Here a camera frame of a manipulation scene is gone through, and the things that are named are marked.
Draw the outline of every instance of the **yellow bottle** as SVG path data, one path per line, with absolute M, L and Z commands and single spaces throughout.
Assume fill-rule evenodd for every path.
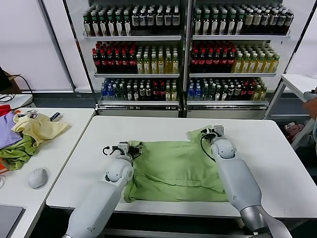
M 272 53 L 268 53 L 267 54 L 266 59 L 263 62 L 263 66 L 262 66 L 262 69 L 261 69 L 262 73 L 268 73 L 269 72 L 268 69 L 269 69 L 269 67 L 271 66 L 271 63 L 272 63 L 272 56 L 273 56 Z
M 170 53 L 166 54 L 165 73 L 173 73 L 173 62 Z
M 276 69 L 277 69 L 278 64 L 279 64 L 279 58 L 280 57 L 281 57 L 280 54 L 276 54 L 275 59 L 272 61 L 271 65 L 270 65 L 270 67 L 268 69 L 268 71 L 270 73 L 275 73 L 276 72 Z
M 240 73 L 247 73 L 247 69 L 249 67 L 249 59 L 250 59 L 250 54 L 246 53 L 241 62 Z
M 152 63 L 151 63 L 152 73 L 158 73 L 158 59 L 156 54 L 152 54 Z
M 264 53 L 260 53 L 260 57 L 257 59 L 256 66 L 254 67 L 254 73 L 261 73 L 263 63 L 264 63 Z
M 164 59 L 163 59 L 163 53 L 159 53 L 158 55 L 158 73 L 159 74 L 162 74 L 165 72 L 164 70 Z
M 231 69 L 232 73 L 240 73 L 241 60 L 242 60 L 242 53 L 238 53 L 238 56 L 235 59 Z
M 256 66 L 257 57 L 258 57 L 257 53 L 253 53 L 252 54 L 252 58 L 249 61 L 249 66 L 248 66 L 248 69 L 247 69 L 248 73 L 253 73 L 254 72 L 254 68 Z

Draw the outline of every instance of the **red bottle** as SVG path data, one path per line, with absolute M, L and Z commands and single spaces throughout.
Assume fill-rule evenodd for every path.
M 212 56 L 213 56 L 213 49 L 209 48 L 209 53 L 206 57 L 206 72 L 211 72 Z
M 198 66 L 198 50 L 194 48 L 192 52 L 191 71 L 196 72 Z
M 107 70 L 108 61 L 105 56 L 103 48 L 100 49 L 100 60 L 101 60 L 101 71 L 105 72 Z
M 212 71 L 219 72 L 220 48 L 217 48 L 212 59 Z
M 95 48 L 93 48 L 93 60 L 94 60 L 97 72 L 100 73 L 101 72 L 101 69 L 100 69 L 100 58 L 97 55 L 97 52 L 96 52 Z
M 241 88 L 241 100 L 247 99 L 248 83 L 245 82 Z
M 121 59 L 121 55 L 118 49 L 115 49 L 115 67 L 116 70 L 121 72 L 122 71 L 122 59 Z
M 233 63 L 234 63 L 235 55 L 236 55 L 236 49 L 233 48 L 233 49 L 230 51 L 229 55 L 228 55 L 228 67 L 227 67 L 226 72 L 230 72 L 230 71 L 231 71 L 232 65 L 233 65 Z
M 115 62 L 114 62 L 114 55 L 111 52 L 111 49 L 107 51 L 107 60 L 108 60 L 108 70 L 110 72 L 114 72 Z
M 200 72 L 205 71 L 205 63 L 206 63 L 206 49 L 202 48 L 201 53 L 199 55 L 199 60 L 198 60 L 198 66 L 199 66 Z
M 221 70 L 221 72 L 226 72 L 227 70 L 227 67 L 228 67 L 228 48 L 224 48 L 223 50 L 223 53 L 221 54 L 221 57 L 220 57 L 220 66 L 219 66 L 219 69 Z

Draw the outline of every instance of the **white table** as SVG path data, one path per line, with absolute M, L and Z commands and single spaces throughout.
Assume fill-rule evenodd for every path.
M 114 157 L 102 148 L 119 141 L 186 141 L 186 132 L 206 125 L 224 125 L 225 136 L 236 144 L 263 198 L 263 207 L 278 218 L 317 218 L 317 188 L 275 122 L 270 120 L 183 119 L 96 116 L 78 143 L 55 186 L 47 205 L 73 209 L 89 187 L 104 178 Z M 186 216 L 239 217 L 227 202 L 126 203 L 116 211 Z
M 9 104 L 12 109 L 19 108 L 19 107 L 22 107 L 22 106 L 27 105 L 30 102 L 32 102 L 32 98 L 33 98 L 32 94 L 15 94 L 15 97 L 10 102 L 0 104 L 0 105 Z
M 52 186 L 95 114 L 94 109 L 34 109 L 49 117 L 55 112 L 60 112 L 63 115 L 60 121 L 70 123 L 71 127 L 55 139 L 43 142 L 39 146 L 38 154 L 32 156 L 21 170 L 2 174 L 4 185 L 0 188 L 0 205 L 22 206 L 25 209 L 10 238 L 24 238 L 31 234 Z M 26 178 L 31 171 L 40 167 L 47 169 L 48 182 L 43 188 L 33 190 L 28 187 Z
M 275 108 L 276 103 L 284 92 L 285 87 L 288 87 L 291 92 L 293 92 L 299 99 L 301 99 L 303 102 L 306 102 L 306 99 L 304 98 L 304 93 L 307 91 L 311 91 L 312 89 L 315 89 L 317 87 L 317 79 L 313 79 L 300 74 L 283 74 L 278 88 L 269 105 L 269 108 L 264 115 L 264 119 L 268 119 L 270 117 L 272 110 Z M 292 147 L 294 150 L 298 148 L 299 142 L 303 138 L 303 136 L 309 134 L 312 131 L 314 124 L 315 120 L 310 119 L 303 130 L 296 135 L 292 143 Z

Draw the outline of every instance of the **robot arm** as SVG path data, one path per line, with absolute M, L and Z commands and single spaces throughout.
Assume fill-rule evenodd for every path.
M 285 225 L 264 210 L 261 190 L 249 167 L 239 158 L 236 147 L 222 135 L 215 133 L 211 151 L 231 205 L 240 212 L 242 221 L 251 231 L 270 233 L 273 238 L 291 238 Z

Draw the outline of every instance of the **black cable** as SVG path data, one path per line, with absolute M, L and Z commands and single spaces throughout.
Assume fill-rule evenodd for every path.
M 203 148 L 203 139 L 204 139 L 204 137 L 205 137 L 205 136 L 202 136 L 202 137 L 200 138 L 200 146 L 201 146 L 202 150 L 204 151 L 204 153 L 205 153 L 210 159 L 212 159 L 214 162 L 216 162 L 216 161 L 214 160 L 214 158 L 211 157 L 211 156 L 206 152 L 206 150 Z
M 21 107 L 25 107 L 25 106 L 28 106 L 28 105 L 34 103 L 34 93 L 33 93 L 32 89 L 31 89 L 31 87 L 30 87 L 28 81 L 26 81 L 26 79 L 25 79 L 23 76 L 18 75 L 18 74 L 14 74 L 14 75 L 10 75 L 10 76 L 16 76 L 16 77 L 22 78 L 22 79 L 24 80 L 24 82 L 26 83 L 26 85 L 28 86 L 28 88 L 29 88 L 29 90 L 30 90 L 30 92 L 31 92 L 31 94 L 32 94 L 32 101 L 31 101 L 30 103 L 28 103 L 28 104 L 25 104 L 25 105 L 21 106 Z

